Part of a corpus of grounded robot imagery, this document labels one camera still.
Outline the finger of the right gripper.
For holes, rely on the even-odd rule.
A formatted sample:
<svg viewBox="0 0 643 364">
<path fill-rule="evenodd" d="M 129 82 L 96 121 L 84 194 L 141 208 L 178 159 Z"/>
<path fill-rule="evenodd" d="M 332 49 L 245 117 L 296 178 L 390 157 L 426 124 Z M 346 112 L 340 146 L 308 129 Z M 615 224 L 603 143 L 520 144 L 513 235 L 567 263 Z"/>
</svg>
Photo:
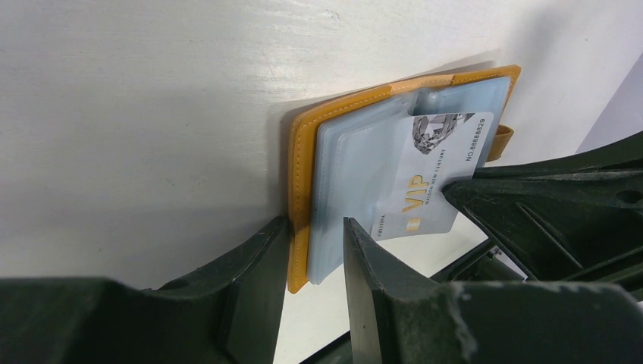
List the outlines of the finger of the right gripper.
<svg viewBox="0 0 643 364">
<path fill-rule="evenodd" d="M 642 135 L 564 158 L 479 168 L 442 188 L 533 281 L 642 297 Z"/>
</svg>

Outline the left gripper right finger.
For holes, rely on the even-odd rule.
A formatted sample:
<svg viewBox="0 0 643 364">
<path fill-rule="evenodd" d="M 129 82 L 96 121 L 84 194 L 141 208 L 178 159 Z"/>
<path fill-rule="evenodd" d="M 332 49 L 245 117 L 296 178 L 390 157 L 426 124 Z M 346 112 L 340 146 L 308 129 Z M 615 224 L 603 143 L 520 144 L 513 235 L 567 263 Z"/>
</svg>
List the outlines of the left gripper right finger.
<svg viewBox="0 0 643 364">
<path fill-rule="evenodd" d="M 355 363 L 640 363 L 642 310 L 615 284 L 436 283 L 343 221 Z"/>
</svg>

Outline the silver credit card carried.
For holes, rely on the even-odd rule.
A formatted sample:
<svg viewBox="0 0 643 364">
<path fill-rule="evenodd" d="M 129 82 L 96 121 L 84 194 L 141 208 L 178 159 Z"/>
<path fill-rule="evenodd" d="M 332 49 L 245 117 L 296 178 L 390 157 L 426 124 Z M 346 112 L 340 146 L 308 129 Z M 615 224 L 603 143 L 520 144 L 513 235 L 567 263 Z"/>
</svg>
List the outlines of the silver credit card carried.
<svg viewBox="0 0 643 364">
<path fill-rule="evenodd" d="M 457 212 L 441 190 L 472 177 L 496 126 L 490 111 L 416 115 L 404 122 L 394 182 L 374 213 L 371 236 L 377 241 L 450 231 Z"/>
</svg>

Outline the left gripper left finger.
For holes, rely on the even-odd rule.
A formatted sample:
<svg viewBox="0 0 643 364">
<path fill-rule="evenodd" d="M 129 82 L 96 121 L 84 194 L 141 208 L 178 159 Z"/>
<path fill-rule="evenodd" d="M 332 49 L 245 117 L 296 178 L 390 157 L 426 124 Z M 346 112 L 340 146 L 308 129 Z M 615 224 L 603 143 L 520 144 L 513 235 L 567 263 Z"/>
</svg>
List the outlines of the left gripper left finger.
<svg viewBox="0 0 643 364">
<path fill-rule="evenodd" d="M 3 363 L 270 363 L 287 276 L 289 224 L 156 290 L 107 278 L 1 282 Z"/>
</svg>

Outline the yellow leather card holder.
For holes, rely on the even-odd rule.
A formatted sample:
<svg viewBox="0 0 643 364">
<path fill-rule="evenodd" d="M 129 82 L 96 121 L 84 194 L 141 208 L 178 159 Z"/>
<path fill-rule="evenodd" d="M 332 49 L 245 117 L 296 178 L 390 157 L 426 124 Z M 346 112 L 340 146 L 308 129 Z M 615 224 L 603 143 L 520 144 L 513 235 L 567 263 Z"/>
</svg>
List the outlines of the yellow leather card holder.
<svg viewBox="0 0 643 364">
<path fill-rule="evenodd" d="M 520 72 L 507 65 L 416 76 L 332 99 L 297 116 L 288 151 L 293 225 L 288 290 L 320 284 L 343 263 L 345 217 L 355 218 L 371 236 L 378 201 L 394 182 L 406 118 L 490 111 L 496 126 L 476 169 L 499 159 L 513 135 L 500 119 Z"/>
</svg>

